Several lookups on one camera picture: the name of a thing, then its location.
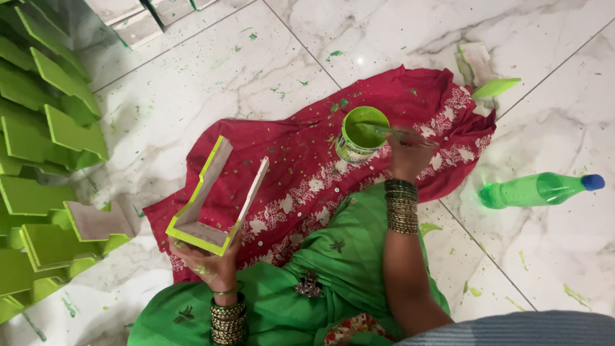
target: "red fabric with white embroidery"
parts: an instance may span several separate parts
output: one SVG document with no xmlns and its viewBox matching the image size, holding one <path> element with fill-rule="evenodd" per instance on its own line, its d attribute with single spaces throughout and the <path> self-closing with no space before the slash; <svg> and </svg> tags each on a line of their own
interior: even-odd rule
<svg viewBox="0 0 615 346">
<path fill-rule="evenodd" d="M 406 70 L 403 65 L 357 81 L 283 121 L 219 120 L 203 132 L 186 157 L 186 186 L 143 209 L 161 252 L 169 253 L 166 228 L 190 199 L 213 145 L 223 135 L 233 151 L 199 221 L 230 229 L 260 160 L 268 156 L 269 171 L 243 224 L 248 232 L 237 255 L 237 268 L 259 260 L 281 267 L 307 235 L 327 226 L 349 193 L 391 175 L 388 145 L 361 165 L 346 164 L 335 153 L 334 138 L 342 120 L 359 106 L 375 107 L 391 126 L 413 127 L 440 143 L 431 165 L 417 180 L 420 202 L 446 196 L 459 186 L 496 128 L 495 112 L 489 117 L 474 114 L 476 104 L 470 93 L 453 83 L 450 71 Z M 171 255 L 171 262 L 176 283 L 199 280 L 175 256 Z"/>
</svg>

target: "woman's right hand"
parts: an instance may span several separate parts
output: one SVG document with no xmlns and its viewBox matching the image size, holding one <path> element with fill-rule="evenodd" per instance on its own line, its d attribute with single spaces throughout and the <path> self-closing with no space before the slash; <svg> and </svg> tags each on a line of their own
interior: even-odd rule
<svg viewBox="0 0 615 346">
<path fill-rule="evenodd" d="M 415 183 L 419 173 L 429 165 L 434 149 L 438 145 L 419 137 L 420 135 L 413 129 L 398 126 L 393 129 L 409 134 L 405 138 L 405 143 L 401 143 L 391 133 L 386 134 L 386 140 L 392 152 L 393 178 Z"/>
</svg>

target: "paint bucket label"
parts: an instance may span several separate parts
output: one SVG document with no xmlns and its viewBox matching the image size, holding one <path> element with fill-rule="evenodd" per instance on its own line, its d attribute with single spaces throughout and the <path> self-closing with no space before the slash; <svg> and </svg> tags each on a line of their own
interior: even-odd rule
<svg viewBox="0 0 615 346">
<path fill-rule="evenodd" d="M 339 158 L 350 164 L 364 163 L 380 147 L 371 149 L 358 147 L 344 139 L 342 131 L 339 132 L 338 138 L 335 139 L 335 151 L 338 153 Z"/>
</svg>

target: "plastic bottle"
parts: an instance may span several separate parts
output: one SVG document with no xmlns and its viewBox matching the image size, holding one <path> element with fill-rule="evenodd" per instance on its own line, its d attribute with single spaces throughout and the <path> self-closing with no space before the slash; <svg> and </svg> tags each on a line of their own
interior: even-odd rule
<svg viewBox="0 0 615 346">
<path fill-rule="evenodd" d="M 479 193 L 487 208 L 533 207 L 560 204 L 581 191 L 594 191 L 605 187 L 598 174 L 580 178 L 551 172 L 516 178 L 506 183 L 492 183 Z"/>
</svg>

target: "green fabric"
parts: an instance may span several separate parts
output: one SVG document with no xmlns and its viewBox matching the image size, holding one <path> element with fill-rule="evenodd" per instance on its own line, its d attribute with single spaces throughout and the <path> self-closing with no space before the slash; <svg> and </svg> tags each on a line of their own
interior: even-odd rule
<svg viewBox="0 0 615 346">
<path fill-rule="evenodd" d="M 405 335 L 393 319 L 384 293 L 386 230 L 384 184 L 376 184 L 346 198 L 327 228 L 308 236 L 284 267 L 259 262 L 239 271 L 237 279 L 245 283 L 242 292 L 248 310 L 247 344 L 322 345 L 333 326 L 362 312 L 370 314 L 398 340 L 403 339 Z M 427 265 L 422 238 L 421 247 Z M 293 288 L 306 269 L 315 271 L 324 285 L 318 298 L 302 297 Z M 431 277 L 429 280 L 435 301 L 450 313 L 435 281 Z M 211 298 L 204 283 L 176 284 L 164 289 L 135 322 L 128 345 L 208 344 Z M 194 318 L 173 323 L 187 306 L 192 307 Z M 358 333 L 352 344 L 393 342 L 376 334 Z"/>
</svg>

